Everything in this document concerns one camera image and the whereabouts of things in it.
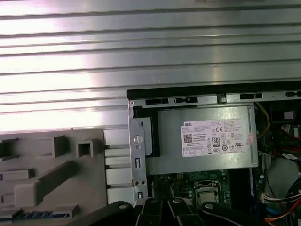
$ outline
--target motherboard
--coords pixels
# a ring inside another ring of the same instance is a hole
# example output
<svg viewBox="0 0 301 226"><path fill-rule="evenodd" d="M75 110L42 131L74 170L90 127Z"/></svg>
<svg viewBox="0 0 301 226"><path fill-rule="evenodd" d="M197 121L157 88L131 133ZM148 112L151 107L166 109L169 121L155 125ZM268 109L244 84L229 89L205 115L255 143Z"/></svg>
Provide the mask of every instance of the motherboard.
<svg viewBox="0 0 301 226"><path fill-rule="evenodd" d="M231 208L229 176L226 170L155 175L149 178L152 196L162 189L174 197L187 198L197 209L204 202L217 202Z"/></svg>

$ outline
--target ribbed metal panel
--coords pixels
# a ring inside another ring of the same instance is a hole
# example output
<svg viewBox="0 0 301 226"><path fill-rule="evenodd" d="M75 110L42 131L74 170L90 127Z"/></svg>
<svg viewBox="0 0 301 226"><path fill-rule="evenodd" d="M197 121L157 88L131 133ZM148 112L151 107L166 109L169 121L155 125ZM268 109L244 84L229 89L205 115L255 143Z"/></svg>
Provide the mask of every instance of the ribbed metal panel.
<svg viewBox="0 0 301 226"><path fill-rule="evenodd" d="M299 0L0 1L0 133L100 127L112 178L127 89L301 79L300 24Z"/></svg>

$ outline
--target power supply label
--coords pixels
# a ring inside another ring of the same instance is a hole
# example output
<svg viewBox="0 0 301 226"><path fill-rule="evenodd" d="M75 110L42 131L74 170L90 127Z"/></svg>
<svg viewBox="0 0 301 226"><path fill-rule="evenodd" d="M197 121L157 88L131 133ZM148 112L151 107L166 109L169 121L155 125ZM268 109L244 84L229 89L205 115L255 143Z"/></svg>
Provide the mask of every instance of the power supply label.
<svg viewBox="0 0 301 226"><path fill-rule="evenodd" d="M181 126L183 157L244 153L241 119L187 121Z"/></svg>

